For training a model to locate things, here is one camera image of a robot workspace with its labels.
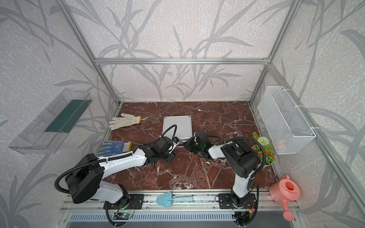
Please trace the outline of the silver aluminium poker case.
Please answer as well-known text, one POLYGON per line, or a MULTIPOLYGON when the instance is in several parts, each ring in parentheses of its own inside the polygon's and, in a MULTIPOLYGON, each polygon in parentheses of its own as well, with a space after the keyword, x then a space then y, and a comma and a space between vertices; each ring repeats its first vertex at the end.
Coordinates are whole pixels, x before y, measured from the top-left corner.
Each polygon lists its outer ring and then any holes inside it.
POLYGON ((191 116, 165 116, 163 118, 163 133, 172 125, 177 125, 175 137, 185 142, 193 136, 191 116))

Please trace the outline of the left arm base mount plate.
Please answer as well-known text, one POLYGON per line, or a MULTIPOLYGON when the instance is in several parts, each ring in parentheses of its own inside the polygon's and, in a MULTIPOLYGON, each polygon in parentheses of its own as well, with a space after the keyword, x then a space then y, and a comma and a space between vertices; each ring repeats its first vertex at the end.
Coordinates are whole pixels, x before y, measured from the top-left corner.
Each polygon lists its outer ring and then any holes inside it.
POLYGON ((112 204, 106 202, 103 209, 108 210, 141 210, 144 202, 144 194, 129 194, 128 197, 122 197, 118 202, 112 204))

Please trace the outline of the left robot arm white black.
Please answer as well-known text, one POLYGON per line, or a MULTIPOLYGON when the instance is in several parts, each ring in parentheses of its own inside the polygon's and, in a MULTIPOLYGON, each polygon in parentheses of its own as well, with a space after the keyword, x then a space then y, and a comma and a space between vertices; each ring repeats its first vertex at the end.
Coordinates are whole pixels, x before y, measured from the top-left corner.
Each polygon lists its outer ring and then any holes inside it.
POLYGON ((140 145, 131 152, 96 157, 88 154, 73 168, 62 173, 54 182, 57 191, 69 194, 75 204, 88 200, 101 200, 108 204, 126 205, 130 196, 122 185, 112 184, 104 179, 112 174, 134 167, 155 164, 159 160, 169 163, 173 150, 180 140, 162 134, 158 139, 140 145))

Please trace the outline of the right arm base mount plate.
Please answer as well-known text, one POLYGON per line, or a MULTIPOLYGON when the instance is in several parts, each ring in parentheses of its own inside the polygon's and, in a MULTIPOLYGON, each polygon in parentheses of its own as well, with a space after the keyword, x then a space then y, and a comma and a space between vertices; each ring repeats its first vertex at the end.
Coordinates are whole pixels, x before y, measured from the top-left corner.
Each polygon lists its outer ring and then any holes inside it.
POLYGON ((256 204, 256 196, 248 193, 243 198, 239 198, 234 194, 221 193, 218 195, 218 203, 220 209, 246 209, 251 210, 256 204))

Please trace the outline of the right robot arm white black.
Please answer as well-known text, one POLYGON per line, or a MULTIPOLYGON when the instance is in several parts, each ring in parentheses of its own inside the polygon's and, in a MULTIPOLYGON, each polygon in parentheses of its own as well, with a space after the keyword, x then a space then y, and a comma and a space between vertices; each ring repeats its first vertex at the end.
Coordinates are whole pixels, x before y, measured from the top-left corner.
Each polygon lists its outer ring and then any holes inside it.
POLYGON ((235 181, 231 190, 232 198, 239 204, 245 200, 250 191, 255 176, 266 163, 266 143, 248 137, 236 137, 224 142, 211 143, 203 131, 194 136, 183 146, 193 154, 200 154, 207 159, 225 158, 235 172, 235 181))

